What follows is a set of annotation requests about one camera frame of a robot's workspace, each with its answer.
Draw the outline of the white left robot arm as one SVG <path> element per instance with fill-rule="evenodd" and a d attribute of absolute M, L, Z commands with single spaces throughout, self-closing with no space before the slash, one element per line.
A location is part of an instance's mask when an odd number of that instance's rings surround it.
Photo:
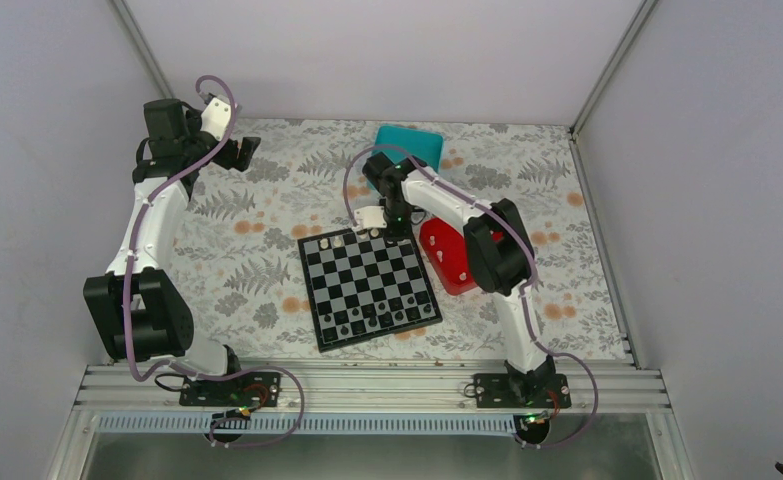
<path fill-rule="evenodd" d="M 178 99 L 144 106 L 148 134 L 133 170 L 135 202 L 122 245 L 105 274 L 88 278 L 83 296 L 108 354 L 157 359 L 182 372 L 208 375 L 206 392 L 222 405 L 237 402 L 245 377 L 226 345 L 195 334 L 189 306 L 166 272 L 173 241 L 201 167 L 245 171 L 260 141 L 231 137 L 240 108 L 211 95 L 202 110 Z"/>

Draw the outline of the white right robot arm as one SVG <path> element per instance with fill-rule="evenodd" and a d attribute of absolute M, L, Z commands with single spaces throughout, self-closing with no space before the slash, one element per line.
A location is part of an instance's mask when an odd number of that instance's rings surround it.
<path fill-rule="evenodd" d="M 348 212 L 356 231 L 376 229 L 389 241 L 412 230 L 411 214 L 419 208 L 459 233 L 470 275 L 491 294 L 503 330 L 511 399 L 532 407 L 547 393 L 556 375 L 553 353 L 538 342 L 530 291 L 537 281 L 532 247 L 516 205 L 502 199 L 487 202 L 442 179 L 421 160 L 406 154 L 393 162 L 389 146 L 366 150 L 362 173 L 384 203 Z"/>

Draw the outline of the red piece tray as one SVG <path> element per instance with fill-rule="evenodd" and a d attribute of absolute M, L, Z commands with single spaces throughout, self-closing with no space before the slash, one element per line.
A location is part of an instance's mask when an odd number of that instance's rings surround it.
<path fill-rule="evenodd" d="M 484 289 L 476 280 L 469 264 L 468 254 L 473 254 L 473 267 L 483 273 L 487 266 L 486 252 L 475 243 L 469 245 L 456 229 L 438 218 L 425 221 L 420 229 L 419 244 L 433 267 L 443 289 L 451 296 L 459 296 L 471 290 Z"/>

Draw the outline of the teal square box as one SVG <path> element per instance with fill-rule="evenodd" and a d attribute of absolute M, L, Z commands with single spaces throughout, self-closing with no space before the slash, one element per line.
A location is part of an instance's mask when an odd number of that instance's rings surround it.
<path fill-rule="evenodd" d="M 430 168 L 440 170 L 444 139 L 438 133 L 415 128 L 382 125 L 379 127 L 376 145 L 394 145 L 424 161 Z"/>

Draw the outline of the black white chessboard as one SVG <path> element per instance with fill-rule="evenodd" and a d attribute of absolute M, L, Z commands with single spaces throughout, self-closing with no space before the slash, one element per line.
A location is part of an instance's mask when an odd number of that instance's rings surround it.
<path fill-rule="evenodd" d="M 430 326 L 443 320 L 418 245 L 407 240 L 386 240 L 369 233 L 367 240 L 349 228 L 297 241 L 318 350 L 328 352 L 385 335 Z M 333 247 L 341 236 L 343 246 Z M 321 239 L 330 247 L 320 248 Z M 387 310 L 379 312 L 377 305 Z M 425 314 L 424 305 L 432 312 Z M 396 312 L 404 314 L 396 322 Z M 332 324 L 323 317 L 331 315 Z"/>

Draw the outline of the floral table mat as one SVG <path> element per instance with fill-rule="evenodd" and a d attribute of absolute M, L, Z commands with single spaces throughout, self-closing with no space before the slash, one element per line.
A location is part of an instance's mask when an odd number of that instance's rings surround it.
<path fill-rule="evenodd" d="M 378 124 L 242 120 L 236 137 L 261 144 L 245 172 L 205 168 L 174 240 L 168 275 L 196 334 L 256 359 L 319 356 L 300 239 L 348 225 L 377 201 L 352 156 Z M 519 208 L 540 280 L 533 294 L 551 350 L 586 361 L 626 358 L 563 126 L 430 123 L 443 137 L 439 172 L 469 194 Z"/>

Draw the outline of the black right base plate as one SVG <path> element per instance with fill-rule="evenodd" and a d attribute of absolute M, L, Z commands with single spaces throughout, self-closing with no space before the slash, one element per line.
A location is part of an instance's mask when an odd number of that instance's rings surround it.
<path fill-rule="evenodd" d="M 523 386 L 508 373 L 477 373 L 472 377 L 473 399 L 480 409 L 570 408 L 567 377 L 549 375 L 534 387 Z"/>

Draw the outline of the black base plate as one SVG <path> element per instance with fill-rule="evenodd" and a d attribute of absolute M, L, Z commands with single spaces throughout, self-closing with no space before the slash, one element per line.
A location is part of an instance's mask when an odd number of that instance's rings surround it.
<path fill-rule="evenodd" d="M 472 377 L 473 399 L 480 409 L 570 408 L 567 377 L 549 375 L 534 387 L 523 386 L 508 373 L 477 373 Z"/>
<path fill-rule="evenodd" d="M 181 406 L 251 409 L 276 407 L 282 375 L 259 371 L 228 381 L 187 380 L 179 395 Z"/>

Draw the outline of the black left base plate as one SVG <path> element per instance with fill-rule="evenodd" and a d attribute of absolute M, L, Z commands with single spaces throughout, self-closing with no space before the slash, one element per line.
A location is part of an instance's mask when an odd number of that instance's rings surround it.
<path fill-rule="evenodd" d="M 181 406 L 251 409 L 276 407 L 282 375 L 259 371 L 228 381 L 187 380 L 179 395 Z"/>

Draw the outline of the aluminium rail frame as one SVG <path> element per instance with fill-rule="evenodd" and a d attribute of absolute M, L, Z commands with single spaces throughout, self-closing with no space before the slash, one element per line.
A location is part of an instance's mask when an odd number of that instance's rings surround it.
<path fill-rule="evenodd" d="M 295 375 L 282 379 L 277 409 L 299 408 L 296 388 L 305 391 L 308 413 L 471 413 L 473 399 L 463 388 L 476 373 L 498 373 L 499 361 L 358 361 L 290 360 L 283 367 Z M 666 412 L 671 401 L 657 370 L 637 370 L 618 362 L 593 362 L 590 374 L 574 363 L 560 362 L 572 398 L 571 413 Z M 90 366 L 74 400 L 77 410 L 176 410 L 180 395 L 153 382 L 138 383 L 124 366 Z"/>

